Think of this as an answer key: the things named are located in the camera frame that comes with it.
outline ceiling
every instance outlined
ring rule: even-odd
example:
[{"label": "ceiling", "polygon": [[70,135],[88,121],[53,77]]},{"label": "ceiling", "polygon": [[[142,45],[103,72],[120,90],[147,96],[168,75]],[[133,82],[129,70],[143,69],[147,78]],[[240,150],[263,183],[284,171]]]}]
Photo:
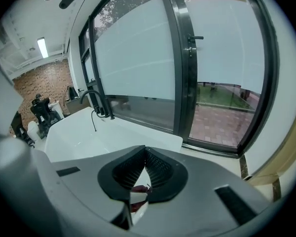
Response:
[{"label": "ceiling", "polygon": [[[83,0],[67,9],[60,0],[18,0],[0,21],[0,65],[11,79],[38,66],[66,58],[70,32]],[[37,39],[44,37],[43,59]]]}]

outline black slot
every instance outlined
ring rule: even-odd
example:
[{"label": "black slot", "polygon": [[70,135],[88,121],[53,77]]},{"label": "black slot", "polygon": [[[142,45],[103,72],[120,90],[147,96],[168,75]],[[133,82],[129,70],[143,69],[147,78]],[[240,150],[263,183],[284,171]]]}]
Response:
[{"label": "black slot", "polygon": [[56,172],[60,177],[62,177],[62,176],[67,176],[67,175],[76,173],[78,171],[80,171],[80,169],[78,167],[71,167],[71,168],[57,170]]},{"label": "black slot", "polygon": [[239,225],[247,223],[256,216],[256,213],[229,186],[215,189],[215,192]]}]

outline black chair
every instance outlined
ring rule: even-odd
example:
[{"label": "black chair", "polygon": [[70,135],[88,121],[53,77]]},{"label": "black chair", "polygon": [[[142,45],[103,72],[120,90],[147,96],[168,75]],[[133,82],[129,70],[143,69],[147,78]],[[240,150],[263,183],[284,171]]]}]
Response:
[{"label": "black chair", "polygon": [[16,114],[14,115],[11,126],[17,138],[20,138],[21,140],[25,141],[30,147],[35,148],[35,142],[29,137],[27,131],[23,127],[22,117],[21,114],[19,114],[19,112],[16,112]]},{"label": "black chair", "polygon": [[46,103],[44,101],[37,101],[31,106],[31,112],[38,119],[38,127],[47,136],[50,127],[57,123],[59,119],[53,112],[47,110]]}]

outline brick paving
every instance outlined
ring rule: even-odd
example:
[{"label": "brick paving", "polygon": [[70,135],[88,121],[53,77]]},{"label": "brick paving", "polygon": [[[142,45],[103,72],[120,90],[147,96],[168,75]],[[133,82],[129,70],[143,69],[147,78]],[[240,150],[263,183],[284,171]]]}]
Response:
[{"label": "brick paving", "polygon": [[229,109],[196,106],[190,137],[237,147],[247,131],[253,115]]}]

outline black window frame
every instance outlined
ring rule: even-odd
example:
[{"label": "black window frame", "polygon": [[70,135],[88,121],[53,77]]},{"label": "black window frame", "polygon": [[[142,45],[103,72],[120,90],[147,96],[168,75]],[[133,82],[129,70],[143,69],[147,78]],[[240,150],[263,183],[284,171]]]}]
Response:
[{"label": "black window frame", "polygon": [[[110,0],[100,1],[90,14],[88,21],[81,31],[79,36],[79,47],[82,58],[86,57],[86,55],[83,56],[83,53],[81,53],[83,47],[83,35],[85,34],[86,29],[94,29],[94,18],[109,1]],[[241,157],[254,143],[266,122],[274,102],[279,73],[279,53],[276,33],[265,4],[262,0],[248,1],[252,6],[262,34],[264,47],[264,78],[257,109],[248,130],[240,143],[238,143],[237,147],[189,138],[196,107],[197,56],[195,42],[187,40],[189,36],[194,35],[189,13],[180,13],[180,10],[182,9],[187,11],[184,0],[163,0],[170,26],[175,66],[175,114],[173,131],[133,120],[128,117],[122,117],[120,115],[115,116],[149,128],[178,135],[183,138],[183,147],[185,148],[229,158]],[[91,40],[94,40],[94,31],[89,30],[89,52],[93,72],[99,92],[105,98],[106,96],[96,62],[95,44],[94,41]],[[85,80],[88,82],[83,62],[82,69]]]}]

